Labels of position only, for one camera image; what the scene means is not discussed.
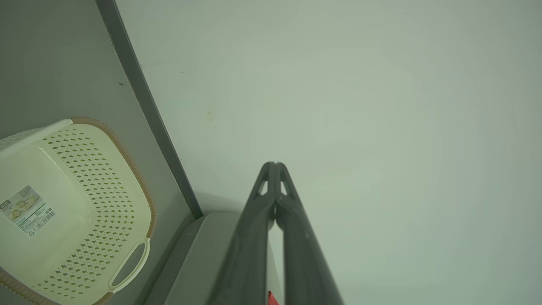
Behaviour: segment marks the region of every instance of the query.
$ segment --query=plastic laundry basket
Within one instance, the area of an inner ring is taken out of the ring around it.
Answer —
[[[37,304],[104,304],[143,268],[154,203],[113,132],[72,118],[0,140],[0,283]],[[113,280],[140,244],[144,253]]]

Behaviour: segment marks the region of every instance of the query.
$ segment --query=basket handle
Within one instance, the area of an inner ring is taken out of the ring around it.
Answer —
[[[134,270],[132,270],[132,272],[130,272],[130,274],[124,280],[122,280],[117,285],[113,286],[113,281],[119,275],[120,270],[122,270],[122,267],[124,267],[124,265],[126,264],[128,259],[132,256],[134,251],[141,244],[145,245],[145,249],[143,250],[143,255],[141,255],[141,259],[139,260],[139,263],[137,264],[137,266],[135,266]],[[111,280],[109,281],[109,291],[112,292],[112,293],[116,293],[117,291],[119,291],[122,288],[126,287],[126,285],[130,284],[130,282],[134,278],[136,278],[137,274],[139,274],[139,272],[143,269],[143,266],[145,266],[145,263],[147,262],[147,259],[149,258],[149,253],[150,252],[151,252],[151,239],[150,238],[145,237],[144,240],[136,243],[135,246],[132,248],[132,250],[126,256],[126,258],[124,259],[122,264],[120,264],[120,266],[117,268],[117,270],[115,271],[115,274],[113,275]]]

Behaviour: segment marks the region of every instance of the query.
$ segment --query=product label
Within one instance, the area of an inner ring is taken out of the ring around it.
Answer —
[[[50,204],[30,185],[1,203],[0,211],[29,237],[34,236],[56,216]]]

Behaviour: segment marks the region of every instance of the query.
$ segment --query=red object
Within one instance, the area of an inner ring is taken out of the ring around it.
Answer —
[[[271,291],[269,292],[269,305],[279,305]]]

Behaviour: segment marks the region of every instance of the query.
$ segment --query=basket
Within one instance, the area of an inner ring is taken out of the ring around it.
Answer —
[[[105,124],[75,117],[4,138],[0,173],[0,283],[36,304],[104,304],[141,271],[154,203]]]

